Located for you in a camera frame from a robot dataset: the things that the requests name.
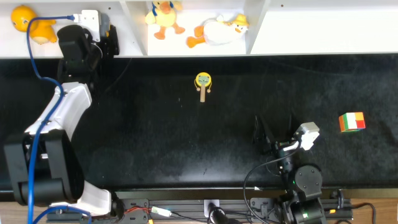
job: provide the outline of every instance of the rubik's cube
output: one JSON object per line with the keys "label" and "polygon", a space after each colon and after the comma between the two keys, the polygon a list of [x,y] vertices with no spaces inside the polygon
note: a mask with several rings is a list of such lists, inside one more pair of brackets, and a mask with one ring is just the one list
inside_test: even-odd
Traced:
{"label": "rubik's cube", "polygon": [[365,128],[362,112],[346,113],[339,118],[341,132],[359,131]]}

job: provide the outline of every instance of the white duck plush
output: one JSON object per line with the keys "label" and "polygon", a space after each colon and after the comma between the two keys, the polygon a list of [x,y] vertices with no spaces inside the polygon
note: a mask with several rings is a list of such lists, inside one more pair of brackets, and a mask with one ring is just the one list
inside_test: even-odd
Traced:
{"label": "white duck plush", "polygon": [[208,19],[203,26],[195,28],[195,37],[188,37],[187,45],[193,48],[197,44],[207,43],[210,45],[228,44],[240,39],[248,30],[249,24],[246,16],[238,14],[232,22],[225,22],[223,16],[217,19]]}

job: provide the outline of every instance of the wooden floor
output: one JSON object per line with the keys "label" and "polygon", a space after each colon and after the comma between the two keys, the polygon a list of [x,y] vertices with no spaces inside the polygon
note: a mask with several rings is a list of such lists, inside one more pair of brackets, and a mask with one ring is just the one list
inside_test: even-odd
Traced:
{"label": "wooden floor", "polygon": [[[378,224],[396,224],[398,223],[398,198],[383,198],[383,199],[351,199],[353,205],[358,205],[364,202],[372,203],[376,208],[376,223]],[[35,215],[39,215],[45,208],[35,207]],[[27,207],[22,207],[16,202],[2,202],[0,203],[0,224],[25,224],[27,215]],[[370,207],[363,207],[354,210],[354,220],[350,220],[352,224],[372,224],[372,209]],[[196,224],[195,222],[180,222],[179,224]]]}

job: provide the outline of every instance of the black table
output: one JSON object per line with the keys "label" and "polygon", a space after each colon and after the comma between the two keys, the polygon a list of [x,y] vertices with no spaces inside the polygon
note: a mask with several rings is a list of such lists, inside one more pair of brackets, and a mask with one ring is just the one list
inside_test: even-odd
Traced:
{"label": "black table", "polygon": [[[37,60],[40,73],[54,77],[57,62]],[[277,136],[290,114],[319,126],[315,145],[299,157],[321,168],[324,187],[398,186],[397,55],[134,58],[118,78],[127,63],[103,66],[72,139],[86,180],[98,187],[241,187],[267,159],[251,144],[255,114]],[[213,78],[205,103],[193,84],[199,72]],[[0,145],[37,119],[53,89],[29,60],[0,60]],[[355,111],[366,129],[340,133],[338,117]],[[282,188],[265,169],[249,182]],[[11,190],[2,151],[0,190]]]}

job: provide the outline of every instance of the stuffed duck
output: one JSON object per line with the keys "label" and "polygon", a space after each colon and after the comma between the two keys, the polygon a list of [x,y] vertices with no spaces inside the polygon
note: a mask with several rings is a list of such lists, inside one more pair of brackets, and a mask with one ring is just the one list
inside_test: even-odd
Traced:
{"label": "stuffed duck", "polygon": [[[18,6],[11,13],[11,21],[15,29],[21,32],[27,32],[27,26],[30,20],[37,17],[36,13],[27,6]],[[51,25],[55,24],[55,20],[35,21],[30,25],[29,35],[32,40],[38,44],[47,42],[55,43],[57,36]]]}
{"label": "stuffed duck", "polygon": [[249,24],[246,16],[238,14],[232,22],[225,22],[223,16],[217,19],[208,19],[203,26],[195,28],[195,37],[188,37],[187,45],[193,48],[197,44],[207,43],[210,45],[228,44],[241,38],[248,30]]}
{"label": "stuffed duck", "polygon": [[179,27],[175,22],[177,14],[175,10],[182,10],[182,5],[177,1],[153,1],[152,11],[148,13],[145,22],[148,25],[156,23],[160,26],[160,31],[155,33],[155,37],[159,40],[165,39],[166,28],[173,27],[176,34],[185,32],[183,27]]}

